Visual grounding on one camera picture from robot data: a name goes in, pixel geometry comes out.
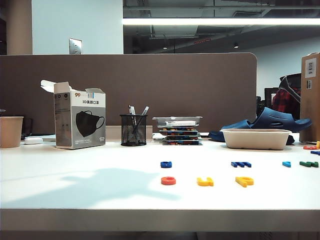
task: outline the pen holder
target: pen holder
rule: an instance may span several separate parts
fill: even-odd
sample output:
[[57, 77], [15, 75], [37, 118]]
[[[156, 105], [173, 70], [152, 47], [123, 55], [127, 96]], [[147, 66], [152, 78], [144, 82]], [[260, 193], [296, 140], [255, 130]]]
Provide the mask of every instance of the pen holder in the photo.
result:
[[146, 145], [147, 115], [121, 114], [121, 145]]

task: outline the blue slipper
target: blue slipper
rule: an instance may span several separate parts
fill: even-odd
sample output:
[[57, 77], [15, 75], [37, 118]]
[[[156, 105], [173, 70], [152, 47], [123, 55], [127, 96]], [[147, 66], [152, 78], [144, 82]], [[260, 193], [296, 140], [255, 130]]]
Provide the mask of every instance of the blue slipper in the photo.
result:
[[[295, 120], [290, 113], [280, 112], [265, 107], [253, 123], [247, 119], [231, 125], [223, 126], [221, 129], [285, 129], [298, 133], [312, 124], [311, 119], [304, 118]], [[221, 131], [210, 131], [209, 138], [215, 141], [225, 142], [224, 134]], [[289, 137], [288, 144], [292, 144], [293, 137]]]

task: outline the fluorescent light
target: fluorescent light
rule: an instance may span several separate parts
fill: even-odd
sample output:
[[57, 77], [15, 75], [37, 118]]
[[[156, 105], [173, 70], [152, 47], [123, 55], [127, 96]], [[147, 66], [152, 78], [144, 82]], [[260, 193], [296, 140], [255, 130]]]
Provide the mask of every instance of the fluorescent light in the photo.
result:
[[123, 25], [320, 25], [320, 18], [123, 18]]

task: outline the white wall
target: white wall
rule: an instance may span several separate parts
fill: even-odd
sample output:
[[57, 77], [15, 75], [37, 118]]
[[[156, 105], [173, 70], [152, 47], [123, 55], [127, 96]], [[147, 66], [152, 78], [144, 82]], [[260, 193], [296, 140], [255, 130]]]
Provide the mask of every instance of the white wall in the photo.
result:
[[32, 0], [33, 54], [123, 54], [122, 0]]
[[280, 77], [301, 73], [301, 58], [320, 52], [320, 37], [246, 49], [257, 57], [256, 95], [265, 98], [265, 88], [278, 87]]

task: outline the white mouse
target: white mouse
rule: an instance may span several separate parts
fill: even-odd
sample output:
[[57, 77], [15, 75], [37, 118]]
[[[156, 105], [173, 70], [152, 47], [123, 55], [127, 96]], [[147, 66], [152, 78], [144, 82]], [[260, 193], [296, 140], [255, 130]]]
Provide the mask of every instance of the white mouse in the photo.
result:
[[41, 137], [26, 137], [24, 139], [24, 144], [42, 144], [44, 140]]

